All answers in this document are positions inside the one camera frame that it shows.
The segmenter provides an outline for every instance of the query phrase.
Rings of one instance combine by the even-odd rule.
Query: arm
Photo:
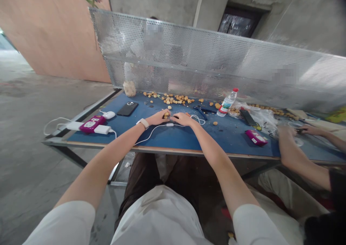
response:
[[[216,173],[232,217],[236,209],[243,204],[260,206],[219,144],[194,119],[184,113],[177,113],[175,116],[178,119],[171,117],[172,121],[190,126],[196,134],[205,158]]]
[[[162,119],[165,112],[170,114],[170,111],[166,109],[146,120],[149,125],[168,122],[169,119]],[[96,210],[113,168],[125,157],[144,131],[145,126],[139,123],[102,149],[83,169],[55,207],[69,201],[86,201],[94,206]]]
[[[304,152],[297,147],[294,136],[295,130],[288,126],[279,126],[279,147],[282,164],[299,175],[330,191],[329,171],[316,165],[308,159]]]
[[[308,124],[305,124],[304,126],[300,127],[300,129],[304,129],[304,131],[302,131],[303,134],[317,135],[326,138],[340,151],[346,153],[346,141],[343,141],[339,137],[335,136],[333,133],[313,127]]]

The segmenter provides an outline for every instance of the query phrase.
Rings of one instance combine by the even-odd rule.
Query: white shirt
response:
[[[84,201],[72,201],[50,211],[25,245],[88,245],[95,209]],[[238,244],[287,245],[266,212],[251,204],[233,215]],[[211,244],[204,238],[192,205],[165,185],[156,186],[126,211],[110,243],[115,244]]]

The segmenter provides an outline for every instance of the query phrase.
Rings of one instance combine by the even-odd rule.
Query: smartwatch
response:
[[[148,123],[145,119],[143,119],[143,118],[140,119],[140,120],[136,123],[136,125],[139,124],[139,123],[142,123],[142,124],[144,125],[144,127],[145,127],[146,130],[149,128],[149,123]]]

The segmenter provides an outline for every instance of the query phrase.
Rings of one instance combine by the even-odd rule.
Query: brown pants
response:
[[[165,184],[179,195],[185,197],[191,203],[198,215],[198,194],[192,188],[196,180],[196,166],[194,157],[178,156],[178,160],[173,167],[165,183],[160,179],[155,154],[137,153],[131,166],[129,180],[125,190],[124,201],[119,209],[118,219],[115,221],[114,231],[130,206],[140,197],[152,190],[155,186]]]

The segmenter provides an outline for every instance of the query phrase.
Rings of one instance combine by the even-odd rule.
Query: concrete floor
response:
[[[22,244],[52,209],[81,169],[41,144],[44,125],[57,117],[72,118],[83,108],[112,91],[106,83],[36,75],[16,51],[0,51],[0,244]],[[52,132],[54,126],[47,129]],[[90,161],[98,150],[76,148]],[[159,160],[160,173],[168,173],[169,161]],[[245,173],[248,163],[238,163]],[[200,173],[214,179],[209,165]],[[120,180],[129,169],[123,168]],[[214,244],[227,244],[231,223],[220,208],[224,205],[217,181],[208,184],[200,199],[200,220],[205,236]],[[124,188],[108,187],[97,211],[90,244],[109,244]]]

